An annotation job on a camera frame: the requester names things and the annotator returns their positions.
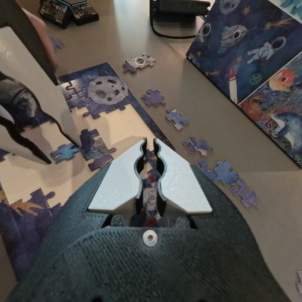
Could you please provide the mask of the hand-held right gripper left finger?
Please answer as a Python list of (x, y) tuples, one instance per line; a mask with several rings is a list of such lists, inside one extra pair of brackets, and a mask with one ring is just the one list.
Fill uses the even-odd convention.
[(141, 139), (114, 159), (102, 179), (92, 201), (90, 212), (131, 217), (139, 214), (143, 204), (143, 180), (147, 138)]

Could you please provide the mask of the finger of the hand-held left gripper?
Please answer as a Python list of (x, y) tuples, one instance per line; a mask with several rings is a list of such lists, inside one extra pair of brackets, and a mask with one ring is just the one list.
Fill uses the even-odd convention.
[(50, 115), (62, 134), (75, 145), (81, 141), (61, 87), (55, 85), (10, 27), (1, 28), (0, 70), (29, 90), (41, 110)]
[(51, 164), (52, 161), (33, 142), (20, 134), (11, 114), (2, 105), (0, 108), (1, 149), (30, 161), (44, 165)]

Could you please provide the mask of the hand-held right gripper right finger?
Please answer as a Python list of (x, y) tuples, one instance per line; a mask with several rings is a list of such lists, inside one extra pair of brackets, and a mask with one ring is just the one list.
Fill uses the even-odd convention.
[(155, 138), (156, 169), (160, 174), (157, 184), (159, 215), (178, 213), (201, 215), (212, 213), (212, 207), (188, 161)]

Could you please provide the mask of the joined planet puzzle pieces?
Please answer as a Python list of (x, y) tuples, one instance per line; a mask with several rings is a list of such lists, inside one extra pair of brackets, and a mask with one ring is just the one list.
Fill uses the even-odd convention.
[(95, 139), (97, 136), (99, 136), (97, 129), (83, 129), (80, 134), (82, 155), (86, 161), (93, 160), (88, 164), (92, 172), (112, 162), (114, 159), (112, 153), (117, 151), (115, 147), (109, 149), (102, 138)]

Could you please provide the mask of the blue teal puzzle piece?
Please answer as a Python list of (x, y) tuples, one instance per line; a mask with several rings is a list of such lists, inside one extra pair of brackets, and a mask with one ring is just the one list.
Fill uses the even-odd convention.
[(50, 153), (50, 156), (53, 159), (53, 162), (58, 164), (63, 160), (70, 160), (80, 151), (81, 148), (77, 147), (73, 143), (69, 143), (59, 146), (57, 150)]

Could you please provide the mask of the space jigsaw puzzle board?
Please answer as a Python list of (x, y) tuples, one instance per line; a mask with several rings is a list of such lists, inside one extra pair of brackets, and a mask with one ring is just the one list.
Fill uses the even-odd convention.
[[(117, 158), (141, 137), (147, 137), (147, 158), (151, 163), (153, 138), (175, 149), (144, 107), (131, 93), (109, 63), (59, 77), (61, 89), (77, 132), (97, 129), (99, 136)], [(57, 125), (36, 110), (29, 121), (25, 107), (8, 109), (15, 114), (22, 134), (42, 143), (52, 164), (43, 165), (1, 149), (1, 237), (13, 274), (19, 281), (32, 265), (37, 250), (55, 217), (68, 198), (96, 172), (91, 171), (82, 152), (58, 164), (50, 153), (70, 142)]]

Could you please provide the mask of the person's left hand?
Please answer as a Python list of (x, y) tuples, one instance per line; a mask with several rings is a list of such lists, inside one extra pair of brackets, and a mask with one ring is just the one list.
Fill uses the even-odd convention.
[(26, 10), (24, 10), (24, 13), (27, 15), (27, 17), (31, 21), (32, 25), (36, 29), (36, 32), (38, 33), (38, 36), (40, 37), (40, 40), (44, 46), (44, 49), (46, 50), (46, 53), (50, 60), (51, 66), (52, 66), (54, 72), (56, 72), (58, 65), (57, 65), (56, 58), (55, 58), (55, 51), (53, 48), (53, 44), (52, 44), (52, 41), (47, 32), (46, 23)]

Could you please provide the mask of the row of puzzle pieces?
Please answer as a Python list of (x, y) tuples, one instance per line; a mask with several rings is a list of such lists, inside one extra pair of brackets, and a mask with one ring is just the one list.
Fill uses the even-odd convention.
[[(155, 61), (156, 60), (149, 54), (144, 53), (142, 56), (138, 56), (134, 59), (127, 59), (123, 64), (123, 72), (136, 74), (138, 69), (143, 69), (146, 66), (153, 66)], [(146, 105), (165, 105), (165, 102), (163, 101), (164, 96), (158, 89), (148, 89), (141, 98), (145, 101)], [(209, 146), (207, 140), (197, 140), (195, 137), (189, 137), (188, 140), (183, 141), (182, 144), (187, 146), (187, 151), (189, 153), (198, 151), (204, 157), (208, 155), (208, 151), (213, 151), (213, 148)], [(200, 159), (198, 163), (201, 166), (200, 170), (202, 173), (212, 182), (221, 182), (224, 186), (230, 185), (230, 191), (234, 195), (240, 196), (241, 202), (245, 207), (259, 207), (256, 202), (256, 193), (252, 189), (246, 187), (245, 181), (239, 177), (235, 170), (230, 170), (232, 165), (229, 161), (217, 161), (216, 167), (211, 170), (208, 170), (208, 163), (205, 159)]]

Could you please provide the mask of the illustrated animal puzzle box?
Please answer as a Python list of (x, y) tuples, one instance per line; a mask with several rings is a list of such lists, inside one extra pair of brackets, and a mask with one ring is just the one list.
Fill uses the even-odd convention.
[(186, 57), (301, 168), (301, 1), (215, 1)]

